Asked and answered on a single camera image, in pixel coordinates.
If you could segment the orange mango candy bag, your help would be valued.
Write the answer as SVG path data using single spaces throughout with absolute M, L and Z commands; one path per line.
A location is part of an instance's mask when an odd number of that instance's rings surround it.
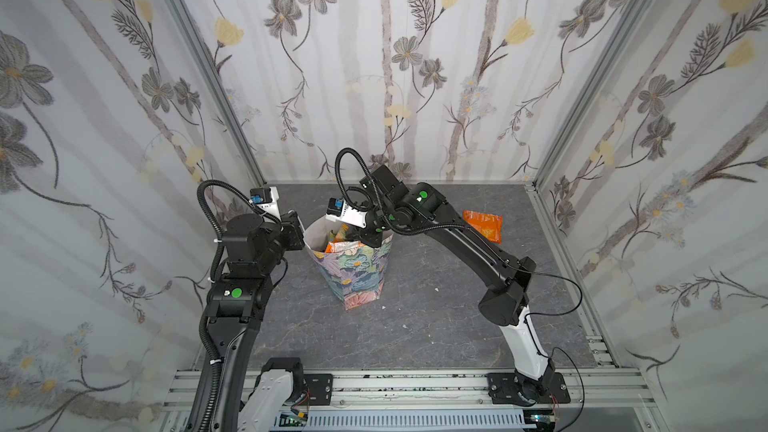
M 342 224 L 337 230 L 330 230 L 327 234 L 326 254 L 341 253 L 356 249 L 361 245 L 357 239 L 356 229 L 348 224 Z

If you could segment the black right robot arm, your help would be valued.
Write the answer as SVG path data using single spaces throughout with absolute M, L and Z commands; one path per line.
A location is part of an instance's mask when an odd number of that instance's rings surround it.
M 482 280 L 486 292 L 478 309 L 500 328 L 514 359 L 508 384 L 494 386 L 492 397 L 521 407 L 545 400 L 564 402 L 564 378 L 533 324 L 537 313 L 530 306 L 527 289 L 539 273 L 536 263 L 491 242 L 432 185 L 407 186 L 386 166 L 370 169 L 350 147 L 337 153 L 336 171 L 346 157 L 358 163 L 364 176 L 356 185 L 339 186 L 342 196 L 330 202 L 329 217 L 349 225 L 371 247 L 381 246 L 387 232 L 402 237 L 425 235 L 442 245 Z

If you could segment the small orange snack packet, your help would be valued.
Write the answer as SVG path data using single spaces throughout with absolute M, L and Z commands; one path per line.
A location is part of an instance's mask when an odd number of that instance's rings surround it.
M 463 219 L 490 242 L 502 243 L 502 216 L 465 210 Z

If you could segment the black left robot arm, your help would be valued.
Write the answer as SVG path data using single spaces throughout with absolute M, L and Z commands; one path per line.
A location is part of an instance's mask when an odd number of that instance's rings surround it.
M 214 230 L 216 251 L 198 325 L 205 362 L 185 428 L 269 431 L 282 408 L 304 423 L 309 388 L 299 358 L 268 360 L 252 391 L 245 390 L 253 346 L 278 283 L 272 272 L 288 264 L 287 252 L 304 246 L 298 214 L 280 213 L 275 189 L 244 194 L 208 179 L 196 196 Z

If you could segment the floral white paper bag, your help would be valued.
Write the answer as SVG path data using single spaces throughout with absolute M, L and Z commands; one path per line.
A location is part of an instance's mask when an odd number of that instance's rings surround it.
M 351 310 L 380 298 L 393 234 L 386 233 L 379 248 L 359 241 L 361 245 L 356 249 L 326 254 L 328 232 L 337 231 L 341 225 L 326 218 L 318 219 L 305 229 L 304 240 L 310 258 L 319 267 L 332 293 L 346 310 Z

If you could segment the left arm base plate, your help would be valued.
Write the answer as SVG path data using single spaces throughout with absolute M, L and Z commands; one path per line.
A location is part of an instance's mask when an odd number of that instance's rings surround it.
M 329 373 L 306 374 L 304 376 L 304 395 L 301 405 L 330 406 L 332 401 L 334 376 Z

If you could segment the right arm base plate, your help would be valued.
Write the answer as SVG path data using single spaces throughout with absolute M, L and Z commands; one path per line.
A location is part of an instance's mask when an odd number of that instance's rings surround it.
M 518 372 L 488 373 L 488 395 L 495 405 L 519 407 L 570 404 L 571 396 L 563 375 L 547 371 L 540 379 L 531 379 Z

